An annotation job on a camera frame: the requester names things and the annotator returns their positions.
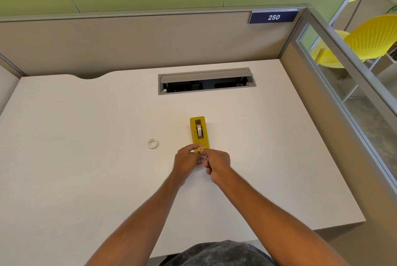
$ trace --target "chair backrest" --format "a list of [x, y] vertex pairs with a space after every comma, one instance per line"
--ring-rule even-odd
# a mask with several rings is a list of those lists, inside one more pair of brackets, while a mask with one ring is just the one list
[[383, 56], [397, 42], [397, 14], [371, 18], [344, 40], [360, 59]]

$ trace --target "glass panel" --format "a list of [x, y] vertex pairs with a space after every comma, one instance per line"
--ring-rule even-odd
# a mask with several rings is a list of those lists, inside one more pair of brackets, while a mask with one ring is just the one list
[[[338, 34], [341, 38], [346, 37], [343, 32]], [[302, 34], [299, 43], [350, 112], [390, 173], [397, 179], [397, 133], [311, 26]], [[374, 73], [397, 98], [397, 63], [391, 62], [391, 59], [387, 63], [388, 58], [389, 55], [379, 58], [373, 70], [378, 69]], [[365, 65], [371, 68], [373, 62], [374, 60], [366, 60]]]

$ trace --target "person's right arm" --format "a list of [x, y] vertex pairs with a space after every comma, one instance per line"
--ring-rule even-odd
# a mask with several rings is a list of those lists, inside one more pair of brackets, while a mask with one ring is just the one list
[[280, 266], [347, 266], [320, 236], [263, 197], [230, 167], [226, 152], [203, 149], [204, 166]]

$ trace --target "white desktop surface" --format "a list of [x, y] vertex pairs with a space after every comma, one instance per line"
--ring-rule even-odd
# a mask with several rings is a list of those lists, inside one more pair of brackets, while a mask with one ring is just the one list
[[[158, 95], [158, 74], [241, 67], [256, 87]], [[0, 116], [2, 263], [83, 265], [158, 189], [196, 116], [211, 148], [310, 228], [365, 221], [279, 60], [27, 77]], [[256, 236], [199, 170], [151, 256], [225, 239]]]

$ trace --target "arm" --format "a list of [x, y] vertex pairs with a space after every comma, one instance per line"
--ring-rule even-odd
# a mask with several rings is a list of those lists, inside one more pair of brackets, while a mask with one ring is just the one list
[[204, 166], [280, 266], [347, 266], [320, 236], [263, 197], [230, 167], [226, 152], [203, 149]]
[[203, 166], [201, 155], [190, 152], [202, 146], [189, 145], [178, 151], [170, 176], [105, 240], [86, 266], [145, 266], [179, 188], [195, 168]]

